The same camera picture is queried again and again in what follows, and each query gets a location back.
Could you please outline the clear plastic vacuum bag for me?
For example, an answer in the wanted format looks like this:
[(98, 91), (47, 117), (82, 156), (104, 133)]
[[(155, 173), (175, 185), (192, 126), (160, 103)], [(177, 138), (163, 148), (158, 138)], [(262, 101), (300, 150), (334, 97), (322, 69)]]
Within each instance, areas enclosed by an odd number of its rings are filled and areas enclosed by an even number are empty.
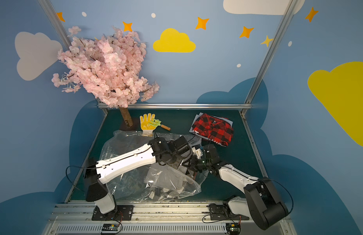
[[(151, 139), (153, 136), (144, 136), (141, 131), (117, 130), (103, 145), (100, 160), (108, 160), (135, 150)], [(107, 186), (116, 200), (176, 201), (199, 194), (208, 173), (208, 170), (198, 172), (182, 165), (174, 169), (154, 163), (123, 173), (108, 182)]]

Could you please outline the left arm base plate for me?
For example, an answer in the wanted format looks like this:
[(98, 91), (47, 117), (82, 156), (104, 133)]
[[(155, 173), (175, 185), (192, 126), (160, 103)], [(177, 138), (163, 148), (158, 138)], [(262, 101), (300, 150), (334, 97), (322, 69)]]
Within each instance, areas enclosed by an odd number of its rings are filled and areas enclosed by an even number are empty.
[(116, 208), (106, 214), (103, 214), (98, 206), (94, 208), (92, 221), (130, 221), (133, 215), (133, 205), (117, 205)]

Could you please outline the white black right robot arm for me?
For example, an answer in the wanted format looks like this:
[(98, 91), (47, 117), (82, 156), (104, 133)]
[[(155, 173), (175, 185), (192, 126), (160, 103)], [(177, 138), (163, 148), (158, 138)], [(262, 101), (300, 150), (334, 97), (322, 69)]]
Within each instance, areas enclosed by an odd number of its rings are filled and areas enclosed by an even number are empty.
[(198, 172), (208, 171), (244, 193), (244, 198), (234, 197), (228, 201), (231, 213), (246, 216), (260, 229), (267, 230), (293, 211), (293, 206), (287, 208), (274, 180), (240, 171), (221, 160), (213, 145), (206, 145), (200, 150), (202, 153), (194, 153), (185, 166)]

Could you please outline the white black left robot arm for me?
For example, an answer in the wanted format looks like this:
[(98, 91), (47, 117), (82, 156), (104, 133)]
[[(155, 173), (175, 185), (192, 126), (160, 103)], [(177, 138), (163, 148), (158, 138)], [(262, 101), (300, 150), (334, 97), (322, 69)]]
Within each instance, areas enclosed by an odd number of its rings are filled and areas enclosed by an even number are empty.
[(192, 148), (184, 136), (173, 141), (156, 137), (130, 152), (99, 160), (85, 168), (85, 200), (94, 202), (98, 212), (107, 215), (117, 210), (115, 198), (108, 188), (111, 180), (145, 165), (158, 164), (162, 170), (173, 168), (177, 171), (192, 155)]

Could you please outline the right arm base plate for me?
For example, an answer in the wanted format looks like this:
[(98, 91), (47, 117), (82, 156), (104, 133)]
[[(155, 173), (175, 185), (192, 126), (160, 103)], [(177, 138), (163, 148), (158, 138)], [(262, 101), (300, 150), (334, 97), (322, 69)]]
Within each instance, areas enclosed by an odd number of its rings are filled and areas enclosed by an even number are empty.
[(209, 204), (208, 205), (210, 219), (212, 221), (218, 220), (250, 220), (248, 216), (234, 214), (228, 204), (218, 205), (218, 204)]

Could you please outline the grey white plaid shirt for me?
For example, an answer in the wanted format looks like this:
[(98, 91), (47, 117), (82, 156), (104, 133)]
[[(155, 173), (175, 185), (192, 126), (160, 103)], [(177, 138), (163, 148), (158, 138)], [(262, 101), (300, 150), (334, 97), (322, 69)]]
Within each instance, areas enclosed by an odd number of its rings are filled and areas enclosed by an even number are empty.
[(178, 200), (201, 192), (194, 180), (168, 165), (152, 164), (145, 177), (147, 197), (153, 201)]

